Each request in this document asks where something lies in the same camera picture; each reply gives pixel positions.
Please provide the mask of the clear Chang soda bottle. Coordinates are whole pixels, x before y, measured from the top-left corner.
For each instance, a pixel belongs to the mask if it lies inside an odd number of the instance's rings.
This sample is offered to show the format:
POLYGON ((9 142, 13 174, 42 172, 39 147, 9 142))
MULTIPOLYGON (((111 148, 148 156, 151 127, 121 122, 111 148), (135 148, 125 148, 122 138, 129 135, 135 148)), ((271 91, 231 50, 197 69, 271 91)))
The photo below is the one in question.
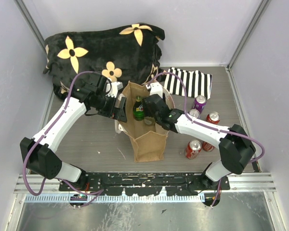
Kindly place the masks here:
POLYGON ((152 117, 146 116, 146 117, 144 118, 144 122, 145 122, 146 125, 151 126, 151 125, 154 125, 155 120, 154 120, 154 118, 152 118, 152 117))

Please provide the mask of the green Perrier glass bottle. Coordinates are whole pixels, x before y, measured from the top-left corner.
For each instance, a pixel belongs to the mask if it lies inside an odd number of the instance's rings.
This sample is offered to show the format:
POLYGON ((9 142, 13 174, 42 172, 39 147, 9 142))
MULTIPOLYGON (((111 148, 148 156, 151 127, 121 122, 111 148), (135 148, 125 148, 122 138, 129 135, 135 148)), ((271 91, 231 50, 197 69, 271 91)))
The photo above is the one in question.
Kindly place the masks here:
POLYGON ((133 112, 133 117, 135 120, 137 121, 144 120, 145 114, 144 114, 144 108, 143 108, 141 96, 136 96, 132 112, 133 112))

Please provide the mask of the tan canvas tote bag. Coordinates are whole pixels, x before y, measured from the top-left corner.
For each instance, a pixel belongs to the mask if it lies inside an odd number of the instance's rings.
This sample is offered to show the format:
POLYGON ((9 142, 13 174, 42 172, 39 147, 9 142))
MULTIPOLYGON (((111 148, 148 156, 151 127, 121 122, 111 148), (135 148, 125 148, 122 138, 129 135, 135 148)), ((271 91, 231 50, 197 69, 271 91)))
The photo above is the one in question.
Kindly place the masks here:
POLYGON ((136 96, 148 97, 150 92, 146 86, 129 82, 120 96, 126 98, 127 122, 115 121, 116 133, 125 133, 131 142, 135 162, 152 162, 164 159, 168 131, 157 123, 150 125, 143 120, 137 121, 133 118, 132 108, 136 96))

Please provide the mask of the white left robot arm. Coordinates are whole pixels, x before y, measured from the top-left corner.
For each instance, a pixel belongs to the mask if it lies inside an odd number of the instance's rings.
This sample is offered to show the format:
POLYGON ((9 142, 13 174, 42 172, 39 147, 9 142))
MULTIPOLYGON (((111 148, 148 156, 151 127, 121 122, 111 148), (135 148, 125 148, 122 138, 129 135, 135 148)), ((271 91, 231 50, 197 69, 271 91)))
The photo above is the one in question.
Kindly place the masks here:
POLYGON ((122 122, 127 121, 126 99, 118 97, 123 84, 117 81, 112 82, 97 72, 89 71, 88 74, 93 76, 93 82, 85 83, 82 87, 75 87, 75 82, 80 76, 77 74, 67 89, 67 97, 63 105, 53 118, 31 139, 25 137, 20 142, 24 184, 32 195, 39 195, 40 192, 34 192, 30 188, 26 170, 41 175, 45 180, 62 180, 76 191, 86 188, 88 177, 85 170, 63 162, 56 155, 56 151, 74 123, 91 108, 96 109, 100 116, 122 122))

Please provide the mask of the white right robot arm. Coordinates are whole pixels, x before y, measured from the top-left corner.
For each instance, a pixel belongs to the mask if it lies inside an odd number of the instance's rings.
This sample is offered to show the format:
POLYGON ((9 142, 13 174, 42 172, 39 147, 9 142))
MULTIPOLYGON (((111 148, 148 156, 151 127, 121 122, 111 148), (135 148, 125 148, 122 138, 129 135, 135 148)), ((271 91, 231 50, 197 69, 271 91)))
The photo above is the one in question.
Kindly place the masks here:
POLYGON ((201 174, 200 183, 208 190, 229 174, 240 175, 256 152, 240 125, 229 128, 191 117, 182 110, 170 109, 158 94, 142 102, 145 115, 154 118, 164 130, 195 137, 219 150, 220 159, 209 164, 201 174))

